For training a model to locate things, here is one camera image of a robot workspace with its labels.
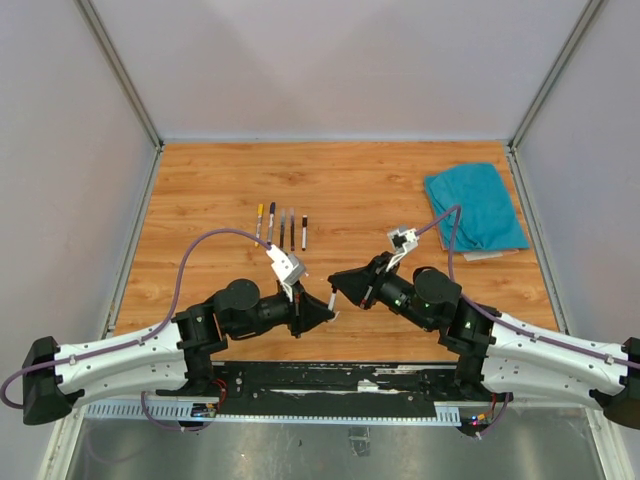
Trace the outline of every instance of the marker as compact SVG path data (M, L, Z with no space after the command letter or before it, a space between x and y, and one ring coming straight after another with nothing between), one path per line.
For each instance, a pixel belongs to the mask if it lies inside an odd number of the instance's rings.
M307 216L302 216L302 251L307 249Z
M260 238L260 230L262 230L262 212L264 212L264 205L258 205L258 225L256 226L256 237Z
M282 209L282 216L280 217L280 248L284 248L284 226L287 221L287 211Z
M295 251L296 249L296 217L293 212L293 207L291 207L291 251Z
M267 231L267 243L271 245L271 240L273 240L273 217L276 214L276 202L271 202L271 206L269 207L269 230Z

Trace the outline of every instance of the gray wall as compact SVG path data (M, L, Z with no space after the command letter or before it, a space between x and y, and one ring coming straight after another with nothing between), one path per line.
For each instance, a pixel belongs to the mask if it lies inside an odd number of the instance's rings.
M96 338L151 160L73 2L2 2L3 380L38 337ZM21 401L19 386L9 393ZM34 478L51 427L27 428L4 406L0 425L0 476Z
M639 23L607 4L521 148L570 330L603 341L640 336Z
M506 139L585 0L95 0L165 138Z

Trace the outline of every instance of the wooden table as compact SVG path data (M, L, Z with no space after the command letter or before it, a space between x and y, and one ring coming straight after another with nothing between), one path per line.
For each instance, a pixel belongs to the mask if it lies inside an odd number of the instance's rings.
M168 145L129 277L116 333L160 321L173 293L177 265L198 235L219 227L255 233L256 208L295 207L299 247L302 214L309 216L307 291L328 301L327 277L366 265L389 250L386 233L420 227L433 214L425 175L468 162L490 162L502 174L520 221L520 205L499 143L286 143ZM287 225L288 247L289 227ZM236 235L214 236L191 255L178 311L199 303L236 278L254 280L262 295L275 293L275 276L262 248ZM446 271L446 253L435 232L400 267L411 278L418 266ZM478 302L535 325L556 329L533 250L496 258L455 261L456 280ZM300 339L286 327L251 340L230 342L219 360L446 361L456 356L383 305L362 311L338 296L340 317Z

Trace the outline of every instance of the teal towel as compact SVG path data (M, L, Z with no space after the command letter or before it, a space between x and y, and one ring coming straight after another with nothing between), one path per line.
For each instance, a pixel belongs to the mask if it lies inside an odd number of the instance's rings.
M529 248L509 192L490 163L460 165L425 177L424 183L436 216L453 205L462 206L454 251ZM454 218L449 215L439 224L447 248Z

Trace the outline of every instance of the purple cable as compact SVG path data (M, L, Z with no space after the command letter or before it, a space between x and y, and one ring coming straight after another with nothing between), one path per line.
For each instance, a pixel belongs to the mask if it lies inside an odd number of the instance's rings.
M510 398L511 398L511 394L510 393L506 393L505 396L504 396L504 402L502 403L502 408L498 412L498 415L496 415L496 418L494 418L491 421L491 423L489 424L489 426L487 428L485 428L481 432L478 432L478 435L480 437L484 437L484 436L488 435L489 433L491 433L491 430L496 428L496 425L498 424L500 419L502 419L502 417L504 417L504 414L507 413L507 405L509 405Z
M9 388L9 385L14 380L16 380L19 377L22 377L23 375L27 375L28 373L31 373L31 372L37 372L38 370L44 370L45 368L51 368L57 365L64 365L67 363L71 363L72 358L75 358L75 361L78 361L78 360L84 360L87 358L96 357L98 355L105 355L107 353L117 352L119 350L122 350L123 348L133 347L138 345L139 343L144 343L150 338L155 337L162 329L164 329L169 324L169 322L171 321L171 317L173 316L173 313L176 310L176 306L178 305L178 298L180 297L180 285L182 284L182 276L184 274L184 269L185 269L185 266L187 265L187 260L189 259L189 255L191 255L191 252L193 252L194 248L196 248L200 242L202 242L204 239L209 238L213 235L217 235L218 233L234 233L236 235L241 235L243 237L247 237L250 240L253 240L254 242L259 243L267 250L271 249L271 246L268 245L267 242L265 242L264 240L261 240L257 238L255 235L247 233L243 230L238 230L236 228L218 228L216 230L211 230L209 232L203 233L198 238L196 238L191 243L191 245L189 245L187 250L184 252L184 256L182 257L182 261L180 262L180 266L178 267L178 275L176 277L176 286L173 291L173 299L171 300L171 306L169 307L167 316L164 318L164 320L162 320L162 322L160 322L160 324L154 330L143 335L139 340L131 340L129 342L121 343L120 345L105 347L100 350L96 350L95 352L75 355L75 357L67 357L67 358L61 358L58 360L51 360L44 363L38 363L36 365L31 365L29 367L25 367L21 370L18 370L17 372L10 375L2 383L2 386L0 387L0 400L2 401L2 403L4 403L8 407L22 410L23 405L9 400L9 397L7 397L7 389Z
M455 245L455 240L456 240L456 233L458 231L458 224L459 224L459 220L460 220L460 215L462 214L462 209L460 207L460 205L454 205L453 207L449 208L447 211L445 211L442 215L440 215L438 218L436 218L434 221L432 221L431 223L425 225L424 227L422 227L421 229L416 231L416 235L422 235L423 233L425 233L426 231L430 230L431 228L433 228L434 226L436 226L438 223L440 223L442 220L444 220L446 217L448 217L451 213L456 212L456 218L453 222L453 229L451 230L451 240L449 241L449 252L448 252L448 261L447 264L449 266L449 278L452 281L455 281L455 275L453 272L453 247ZM482 308L480 305L478 305L477 303L475 303L473 300L471 300L468 296L466 296L465 294L462 294L462 297L467 301L467 303L469 303L469 305L471 305L471 307L476 310L477 312L481 313L482 315L484 315L486 318L488 318L489 320L497 323L498 325L501 325L505 328L508 328L511 331L514 331L516 333L519 333L527 338L534 338L535 334L533 332L530 332L528 330L525 330L523 328L520 328L516 325L512 325L511 323L502 320L501 318L498 318L494 315L491 315L489 312L487 312L484 308ZM537 337L538 340L543 341L545 343L548 343L549 345L554 345L556 347L559 348L564 348L566 350L570 350L572 352L576 352L576 353L581 353L583 355L587 355L593 358L597 358L599 360L607 360L609 359L609 355L606 353L600 353L600 352L595 352L593 350L589 350L588 348L584 348L584 347L580 347L577 345L571 345L570 343L566 343L563 342L561 340L557 340L555 338L550 338L550 337L545 337L543 335L539 335ZM628 368L635 368L637 370L640 370L640 363L638 362L632 362L629 360L623 360L621 358L615 358L613 357L613 362L617 363L618 365L624 365Z
M171 425L165 425L164 423L159 422L151 416L151 412L147 406L147 392L140 392L140 404L142 405L142 413L147 417L147 420L153 423L156 427L169 432L199 432L213 423L206 422L202 427L172 427Z

